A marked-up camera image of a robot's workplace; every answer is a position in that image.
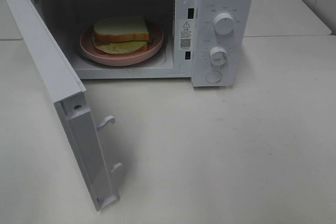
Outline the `white bread sandwich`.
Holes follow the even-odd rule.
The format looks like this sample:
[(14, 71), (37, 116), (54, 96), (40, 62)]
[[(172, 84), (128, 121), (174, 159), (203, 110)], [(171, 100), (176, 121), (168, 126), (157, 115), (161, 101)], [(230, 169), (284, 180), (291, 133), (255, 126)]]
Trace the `white bread sandwich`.
[(93, 46), (101, 54), (146, 51), (152, 40), (153, 36), (143, 16), (105, 18), (93, 25)]

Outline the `white microwave door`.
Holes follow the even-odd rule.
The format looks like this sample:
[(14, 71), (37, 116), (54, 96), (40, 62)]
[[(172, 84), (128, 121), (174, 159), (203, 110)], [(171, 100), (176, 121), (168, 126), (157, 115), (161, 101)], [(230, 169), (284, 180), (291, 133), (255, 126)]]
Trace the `white microwave door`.
[(11, 15), (43, 80), (66, 133), (97, 211), (117, 201), (111, 176), (121, 163), (109, 167), (98, 131), (113, 116), (95, 124), (85, 97), (86, 88), (36, 10), (33, 0), (6, 0)]

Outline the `pink speckled plate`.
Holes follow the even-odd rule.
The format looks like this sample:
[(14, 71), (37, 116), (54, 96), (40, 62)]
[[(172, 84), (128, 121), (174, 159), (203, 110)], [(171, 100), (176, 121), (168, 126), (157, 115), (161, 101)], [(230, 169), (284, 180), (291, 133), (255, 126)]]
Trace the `pink speckled plate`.
[(147, 22), (147, 26), (149, 27), (152, 41), (144, 46), (145, 50), (142, 47), (141, 50), (124, 54), (108, 54), (97, 48), (93, 41), (93, 28), (89, 28), (82, 33), (79, 39), (82, 55), (95, 63), (112, 67), (124, 67), (144, 62), (159, 52), (164, 40), (163, 29), (158, 24)]

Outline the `white door release button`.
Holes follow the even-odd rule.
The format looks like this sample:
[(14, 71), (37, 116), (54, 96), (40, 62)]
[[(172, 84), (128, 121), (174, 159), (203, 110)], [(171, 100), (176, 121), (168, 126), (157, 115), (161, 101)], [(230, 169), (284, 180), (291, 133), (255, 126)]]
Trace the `white door release button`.
[(209, 83), (218, 83), (222, 79), (222, 74), (219, 71), (211, 71), (206, 75), (206, 81)]

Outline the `white timer knob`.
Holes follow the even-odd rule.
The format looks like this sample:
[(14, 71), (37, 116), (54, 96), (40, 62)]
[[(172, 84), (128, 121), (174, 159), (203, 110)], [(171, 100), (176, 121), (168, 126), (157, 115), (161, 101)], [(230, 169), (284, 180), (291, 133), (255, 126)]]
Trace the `white timer knob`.
[(213, 47), (209, 51), (209, 60), (210, 63), (214, 66), (222, 66), (228, 60), (228, 53), (227, 50), (223, 47)]

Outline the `white microwave oven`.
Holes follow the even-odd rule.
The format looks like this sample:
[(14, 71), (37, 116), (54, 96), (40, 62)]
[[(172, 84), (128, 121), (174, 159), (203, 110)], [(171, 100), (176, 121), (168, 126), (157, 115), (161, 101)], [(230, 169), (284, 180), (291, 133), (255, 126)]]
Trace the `white microwave oven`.
[[(251, 0), (33, 0), (36, 10), (68, 59), (79, 79), (190, 78), (195, 87), (231, 86), (238, 65)], [(235, 19), (227, 35), (215, 32), (213, 19), (229, 12)], [(113, 16), (138, 16), (159, 24), (172, 40), (172, 68), (98, 68), (72, 62), (74, 46), (93, 23)], [(228, 60), (214, 66), (209, 60), (213, 47), (227, 50)], [(207, 73), (219, 71), (218, 83), (206, 81)]]

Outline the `white power knob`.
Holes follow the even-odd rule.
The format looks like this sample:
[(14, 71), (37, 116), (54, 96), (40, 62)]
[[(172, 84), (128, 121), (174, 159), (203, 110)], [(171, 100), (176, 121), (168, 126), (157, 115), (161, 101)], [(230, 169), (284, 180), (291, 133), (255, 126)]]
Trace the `white power knob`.
[(227, 35), (234, 30), (235, 19), (229, 12), (221, 12), (213, 19), (215, 32), (219, 35)]

